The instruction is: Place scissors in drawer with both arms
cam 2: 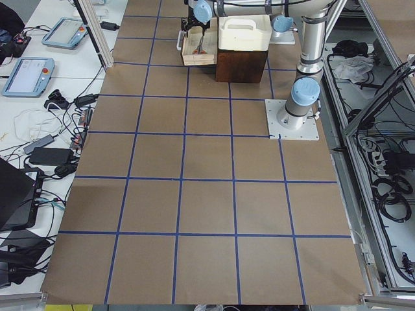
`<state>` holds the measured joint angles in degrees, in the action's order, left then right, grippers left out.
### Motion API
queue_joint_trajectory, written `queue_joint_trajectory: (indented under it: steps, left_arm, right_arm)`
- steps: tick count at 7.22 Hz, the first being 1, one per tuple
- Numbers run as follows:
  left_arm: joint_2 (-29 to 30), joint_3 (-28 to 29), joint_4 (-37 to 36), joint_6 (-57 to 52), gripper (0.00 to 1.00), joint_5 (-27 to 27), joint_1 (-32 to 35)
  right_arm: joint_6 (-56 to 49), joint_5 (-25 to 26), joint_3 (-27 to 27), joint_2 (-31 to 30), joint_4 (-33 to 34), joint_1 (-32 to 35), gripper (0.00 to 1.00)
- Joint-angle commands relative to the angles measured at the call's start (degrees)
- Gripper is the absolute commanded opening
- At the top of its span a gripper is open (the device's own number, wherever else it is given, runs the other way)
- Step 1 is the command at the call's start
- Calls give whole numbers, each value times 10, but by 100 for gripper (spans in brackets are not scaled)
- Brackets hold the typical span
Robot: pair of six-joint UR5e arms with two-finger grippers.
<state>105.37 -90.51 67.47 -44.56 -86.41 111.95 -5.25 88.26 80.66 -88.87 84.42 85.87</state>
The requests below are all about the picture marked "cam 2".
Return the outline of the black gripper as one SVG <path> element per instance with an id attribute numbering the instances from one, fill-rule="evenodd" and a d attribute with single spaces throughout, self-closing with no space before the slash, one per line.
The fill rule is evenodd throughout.
<path id="1" fill-rule="evenodd" d="M 186 32 L 185 36 L 188 38 L 191 35 L 190 29 L 193 27 L 201 27 L 202 28 L 202 34 L 201 39 L 205 36 L 205 31 L 209 29 L 211 26 L 211 23 L 208 21 L 206 24 L 203 24 L 199 20 L 196 19 L 193 9 L 189 6 L 187 17 L 181 18 L 181 30 Z"/>

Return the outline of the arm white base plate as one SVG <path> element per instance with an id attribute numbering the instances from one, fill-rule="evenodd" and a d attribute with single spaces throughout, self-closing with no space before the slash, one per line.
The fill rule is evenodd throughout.
<path id="1" fill-rule="evenodd" d="M 318 141 L 319 134 L 312 108 L 302 117 L 293 117 L 285 109 L 286 100 L 265 100 L 268 138 L 291 141 Z"/>
<path id="2" fill-rule="evenodd" d="M 295 39 L 292 30 L 288 30 L 286 32 L 276 32 L 275 30 L 272 31 L 270 44 L 274 45 L 294 45 Z"/>

